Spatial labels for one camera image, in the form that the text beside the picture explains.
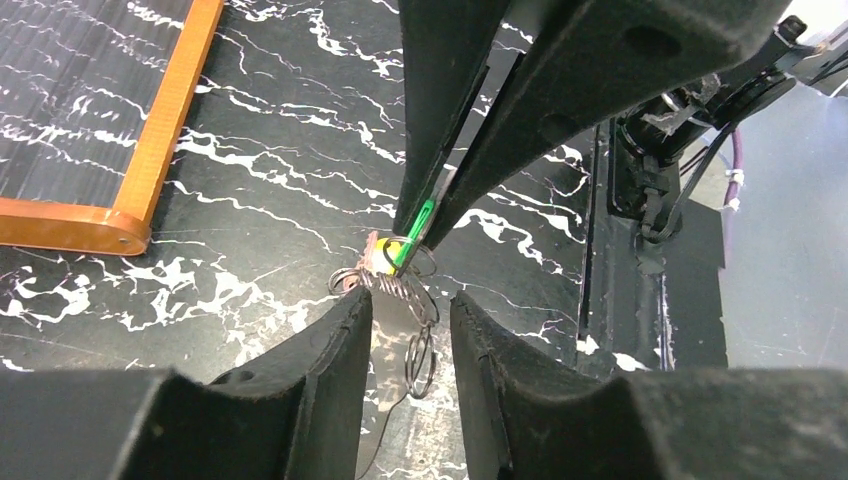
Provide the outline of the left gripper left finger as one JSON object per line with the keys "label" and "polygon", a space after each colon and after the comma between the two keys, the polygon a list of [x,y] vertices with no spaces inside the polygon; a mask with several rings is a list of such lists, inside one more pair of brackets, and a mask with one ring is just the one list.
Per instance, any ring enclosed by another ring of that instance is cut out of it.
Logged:
{"label": "left gripper left finger", "polygon": [[372,297],[201,384],[173,369],[1,375],[5,479],[351,479]]}

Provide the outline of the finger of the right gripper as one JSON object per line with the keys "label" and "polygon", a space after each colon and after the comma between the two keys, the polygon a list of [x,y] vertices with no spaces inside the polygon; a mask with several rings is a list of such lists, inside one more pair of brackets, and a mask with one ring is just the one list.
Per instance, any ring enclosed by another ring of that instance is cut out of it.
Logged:
{"label": "finger of the right gripper", "polygon": [[610,204],[655,242],[679,225],[670,171],[708,128],[729,130],[784,82],[783,1],[508,1],[533,41],[511,67],[422,245],[527,165],[614,119],[625,155]]}
{"label": "finger of the right gripper", "polygon": [[394,232],[410,231],[430,198],[486,75],[508,1],[400,1],[405,171]]}

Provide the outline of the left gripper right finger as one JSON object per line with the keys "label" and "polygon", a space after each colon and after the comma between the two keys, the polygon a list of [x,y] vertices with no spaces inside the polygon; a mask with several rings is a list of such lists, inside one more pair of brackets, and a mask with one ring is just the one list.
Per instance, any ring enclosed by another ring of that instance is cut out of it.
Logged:
{"label": "left gripper right finger", "polygon": [[600,381],[450,306],[472,479],[843,479],[847,375],[813,369],[641,371]]}

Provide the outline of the yellow tagged key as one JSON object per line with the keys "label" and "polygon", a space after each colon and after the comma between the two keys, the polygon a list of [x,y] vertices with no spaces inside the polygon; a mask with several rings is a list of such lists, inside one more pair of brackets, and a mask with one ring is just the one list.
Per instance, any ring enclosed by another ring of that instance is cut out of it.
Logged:
{"label": "yellow tagged key", "polygon": [[402,250],[400,242],[391,241],[389,238],[378,238],[370,256],[371,271],[394,275],[397,265],[397,256]]}

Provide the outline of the metal keyring holder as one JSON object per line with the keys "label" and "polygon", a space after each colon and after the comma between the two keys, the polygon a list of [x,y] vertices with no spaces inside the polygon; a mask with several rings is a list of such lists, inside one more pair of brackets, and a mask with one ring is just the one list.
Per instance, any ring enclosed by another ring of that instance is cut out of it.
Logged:
{"label": "metal keyring holder", "polygon": [[378,238],[400,242],[402,247],[407,240],[369,232],[356,264],[331,273],[327,287],[336,296],[359,287],[372,296],[371,361],[380,401],[423,399],[437,369],[432,330],[440,321],[440,314],[416,267],[410,264],[401,277],[371,271],[370,256]]}

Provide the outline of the green tagged key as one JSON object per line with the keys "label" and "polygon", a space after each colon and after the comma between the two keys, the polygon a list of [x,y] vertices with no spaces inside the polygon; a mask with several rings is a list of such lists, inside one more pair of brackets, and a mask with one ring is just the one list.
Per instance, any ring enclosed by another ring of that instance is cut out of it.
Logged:
{"label": "green tagged key", "polygon": [[406,235],[407,240],[397,257],[399,261],[399,264],[395,267],[395,275],[397,277],[404,275],[419,247],[422,245],[456,173],[457,170],[449,171],[439,190],[430,199],[426,200],[419,210],[410,231]]}

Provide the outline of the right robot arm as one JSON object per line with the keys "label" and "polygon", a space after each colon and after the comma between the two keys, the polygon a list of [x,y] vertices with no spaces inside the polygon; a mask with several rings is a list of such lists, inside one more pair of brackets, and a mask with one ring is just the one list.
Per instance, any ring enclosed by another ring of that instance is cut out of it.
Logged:
{"label": "right robot arm", "polygon": [[[672,192],[667,171],[694,140],[763,108],[783,58],[816,53],[787,1],[402,1],[399,19],[406,166],[393,229],[431,249],[481,197],[612,118],[626,156],[609,200],[642,219],[646,190]],[[504,23],[532,43],[436,195]]]}

